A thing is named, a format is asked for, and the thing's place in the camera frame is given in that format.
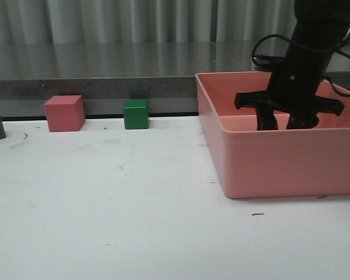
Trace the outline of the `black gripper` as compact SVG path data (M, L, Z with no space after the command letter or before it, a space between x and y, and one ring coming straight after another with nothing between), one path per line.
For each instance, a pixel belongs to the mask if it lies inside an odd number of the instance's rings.
M340 116L345 108L337 99L316 95L320 82L318 75L311 78L305 72L277 64L265 90L237 93L234 105L237 109L255 109L258 131L278 129L275 111L290 114L287 130L311 129L319 123L317 113Z

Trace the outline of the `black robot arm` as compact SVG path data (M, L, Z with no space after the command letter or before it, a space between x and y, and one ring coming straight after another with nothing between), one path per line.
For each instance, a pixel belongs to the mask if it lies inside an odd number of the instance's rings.
M318 113L340 116L344 104L316 95L334 53L350 40L350 1L295 1L296 25L284 57L251 53L254 65L271 71L265 90L237 93L235 106L254 108L258 130L277 130L275 111L289 114L287 129L314 128Z

